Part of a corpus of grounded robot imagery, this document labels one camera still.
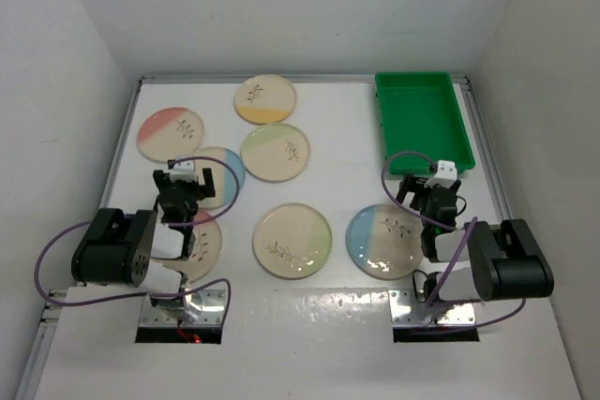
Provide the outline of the yellow and cream plate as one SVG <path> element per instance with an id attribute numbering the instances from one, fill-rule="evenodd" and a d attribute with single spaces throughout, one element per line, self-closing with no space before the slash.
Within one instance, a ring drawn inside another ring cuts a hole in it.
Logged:
<path id="1" fill-rule="evenodd" d="M 247 79 L 236 90 L 233 105 L 243 119 L 256 125 L 277 123 L 294 111 L 294 86 L 279 75 L 259 75 Z"/>

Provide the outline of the green cream plate front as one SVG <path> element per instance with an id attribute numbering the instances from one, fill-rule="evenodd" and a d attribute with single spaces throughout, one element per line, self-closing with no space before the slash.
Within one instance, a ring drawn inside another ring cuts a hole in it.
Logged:
<path id="1" fill-rule="evenodd" d="M 285 280 L 307 278 L 327 262 L 333 247 L 329 222 L 304 203 L 285 203 L 267 213 L 253 232 L 254 255 L 262 267 Z"/>

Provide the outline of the blue cream plate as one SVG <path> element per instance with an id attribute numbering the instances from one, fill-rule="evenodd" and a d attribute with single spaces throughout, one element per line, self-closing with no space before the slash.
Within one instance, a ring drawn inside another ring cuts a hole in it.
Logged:
<path id="1" fill-rule="evenodd" d="M 196 156 L 207 156 L 225 162 L 231 167 L 243 185 L 245 181 L 245 167 L 241 158 L 234 151 L 220 146 L 204 147 L 196 152 Z M 198 205 L 201 209 L 216 209 L 230 204 L 236 192 L 236 184 L 231 172 L 214 161 L 193 160 L 198 183 L 203 182 L 202 168 L 210 168 L 213 173 L 216 196 L 201 200 Z"/>
<path id="2" fill-rule="evenodd" d="M 394 205 L 362 209 L 349 223 L 346 246 L 353 262 L 380 280 L 397 280 L 421 265 L 422 224 Z"/>

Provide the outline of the green and cream plate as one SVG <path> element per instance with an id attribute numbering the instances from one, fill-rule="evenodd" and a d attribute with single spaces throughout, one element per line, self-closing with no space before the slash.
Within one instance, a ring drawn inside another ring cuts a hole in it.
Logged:
<path id="1" fill-rule="evenodd" d="M 306 168 L 310 144 L 305 133 L 296 126 L 267 124 L 247 135 L 240 156 L 246 169 L 258 179 L 286 182 Z"/>

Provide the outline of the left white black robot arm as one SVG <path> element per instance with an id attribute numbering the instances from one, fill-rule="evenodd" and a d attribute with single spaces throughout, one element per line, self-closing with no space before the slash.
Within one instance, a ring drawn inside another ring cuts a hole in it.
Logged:
<path id="1" fill-rule="evenodd" d="M 192 225 L 199 202 L 216 195 L 212 170 L 153 172 L 157 197 L 151 210 L 126 214 L 102 208 L 71 260 L 78 282 L 119 285 L 147 293 L 150 304 L 179 322 L 190 323 L 201 310 L 199 296 L 183 295 L 188 276 L 161 261 L 186 261 L 196 245 Z"/>

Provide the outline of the red cream plate front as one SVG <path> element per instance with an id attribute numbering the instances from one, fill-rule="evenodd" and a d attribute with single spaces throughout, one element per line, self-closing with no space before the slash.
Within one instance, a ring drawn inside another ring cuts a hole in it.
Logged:
<path id="1" fill-rule="evenodd" d="M 159 259 L 154 261 L 176 270 L 195 282 L 206 276 L 216 265 L 222 248 L 222 232 L 217 221 L 196 225 L 193 228 L 194 242 L 188 254 L 181 259 Z"/>

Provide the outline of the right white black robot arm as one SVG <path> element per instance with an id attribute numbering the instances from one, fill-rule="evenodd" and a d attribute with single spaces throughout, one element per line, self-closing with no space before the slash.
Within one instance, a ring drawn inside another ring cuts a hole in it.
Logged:
<path id="1" fill-rule="evenodd" d="M 459 188 L 459 180 L 439 184 L 412 174 L 399 184 L 396 201 L 413 194 L 409 208 L 422 222 L 424 257 L 447 264 L 426 276 L 421 301 L 433 306 L 549 297 L 554 274 L 528 223 L 477 219 L 460 226 Z"/>

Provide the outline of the pink and cream plate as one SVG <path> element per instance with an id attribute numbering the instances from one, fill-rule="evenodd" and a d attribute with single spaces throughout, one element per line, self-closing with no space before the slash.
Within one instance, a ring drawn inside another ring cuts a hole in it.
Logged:
<path id="1" fill-rule="evenodd" d="M 146 158 L 166 162 L 187 156 L 201 147 L 203 119 L 183 107 L 170 107 L 147 117 L 138 130 L 136 144 Z"/>

